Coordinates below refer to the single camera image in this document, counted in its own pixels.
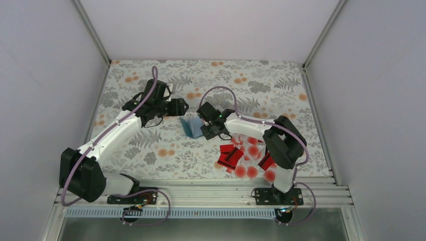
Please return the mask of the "teal leather card holder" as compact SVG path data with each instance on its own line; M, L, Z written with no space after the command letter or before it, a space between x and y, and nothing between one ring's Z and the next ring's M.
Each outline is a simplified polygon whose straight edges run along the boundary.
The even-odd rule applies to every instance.
M196 116L189 119L180 117L179 120L187 137L197 139L203 136L201 127L204 123L200 117Z

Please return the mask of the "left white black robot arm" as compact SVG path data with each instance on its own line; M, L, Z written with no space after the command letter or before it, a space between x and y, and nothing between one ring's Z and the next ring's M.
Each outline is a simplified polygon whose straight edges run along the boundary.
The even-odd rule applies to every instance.
M127 174L107 176L102 171L105 161L129 137L154 118L184 116L189 105L183 98L171 98L170 86L160 80L148 80L145 90L127 101L118 116L97 136L77 149L67 148L61 154L59 186L63 192L77 196L77 201L94 202L102 195L118 195L126 203L139 199L140 182Z

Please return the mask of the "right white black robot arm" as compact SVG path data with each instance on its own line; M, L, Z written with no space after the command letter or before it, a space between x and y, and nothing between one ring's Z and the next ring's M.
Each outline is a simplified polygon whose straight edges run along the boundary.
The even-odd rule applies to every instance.
M306 140L287 117L250 118L232 109L219 111L209 102L202 104L196 113L205 122L200 129L207 140L222 134L242 134L264 142L267 155L277 165L272 198L277 204L291 199L296 168L301 165L297 161L302 155L308 157L308 151Z

